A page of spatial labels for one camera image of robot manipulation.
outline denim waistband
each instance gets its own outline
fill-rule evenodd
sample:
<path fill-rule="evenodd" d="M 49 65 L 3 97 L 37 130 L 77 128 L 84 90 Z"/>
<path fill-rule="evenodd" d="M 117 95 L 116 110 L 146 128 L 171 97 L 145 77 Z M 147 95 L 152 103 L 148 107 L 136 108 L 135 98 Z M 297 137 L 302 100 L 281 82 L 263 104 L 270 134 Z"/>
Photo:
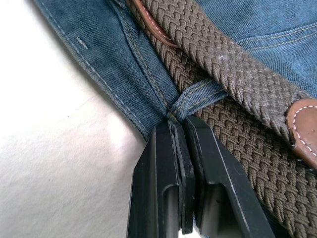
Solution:
<path fill-rule="evenodd" d="M 198 3 L 223 32 L 254 57 L 317 97 L 314 1 Z M 226 96 L 212 80 L 194 84 L 180 95 L 124 0 L 35 2 L 82 67 L 146 140 L 166 117 L 182 120 Z M 278 17 L 269 14 L 272 9 Z M 265 24 L 261 17 L 266 17 Z"/>

